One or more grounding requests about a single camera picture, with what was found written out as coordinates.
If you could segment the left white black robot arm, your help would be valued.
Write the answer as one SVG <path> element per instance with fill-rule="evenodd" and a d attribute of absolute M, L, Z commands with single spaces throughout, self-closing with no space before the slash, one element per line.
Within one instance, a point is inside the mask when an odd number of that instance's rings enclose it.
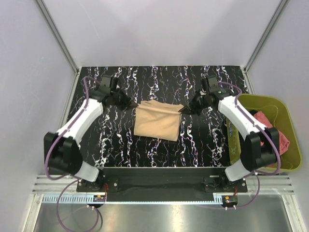
<path fill-rule="evenodd" d="M 83 78 L 85 100 L 81 107 L 63 127 L 44 136 L 44 168 L 48 179 L 54 180 L 49 170 L 55 169 L 63 172 L 60 178 L 70 175 L 87 181 L 93 191 L 104 187 L 103 170 L 83 160 L 80 142 L 108 107 L 116 106 L 121 111 L 127 111 L 138 106 L 122 91 L 118 81 L 118 78 L 109 75 L 104 75 L 101 81 L 90 76 Z"/>

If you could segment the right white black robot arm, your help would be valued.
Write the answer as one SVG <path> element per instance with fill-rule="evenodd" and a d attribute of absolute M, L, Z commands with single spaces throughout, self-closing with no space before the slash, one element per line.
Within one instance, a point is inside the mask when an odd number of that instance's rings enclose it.
<path fill-rule="evenodd" d="M 228 192 L 236 187 L 237 181 L 257 174 L 258 169 L 274 163 L 280 166 L 278 130 L 268 128 L 254 118 L 238 100 L 239 95 L 222 88 L 223 82 L 217 81 L 216 77 L 203 78 L 201 84 L 202 88 L 196 91 L 191 101 L 180 109 L 179 113 L 200 115 L 203 109 L 215 108 L 229 119 L 243 138 L 239 160 L 225 168 L 214 181 L 213 187 L 220 187 Z"/>

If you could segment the beige t shirt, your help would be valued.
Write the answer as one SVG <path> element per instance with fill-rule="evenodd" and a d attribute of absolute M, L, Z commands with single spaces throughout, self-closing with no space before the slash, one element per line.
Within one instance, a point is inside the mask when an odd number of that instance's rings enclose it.
<path fill-rule="evenodd" d="M 136 108 L 134 135 L 177 141 L 182 108 L 181 104 L 141 101 Z"/>

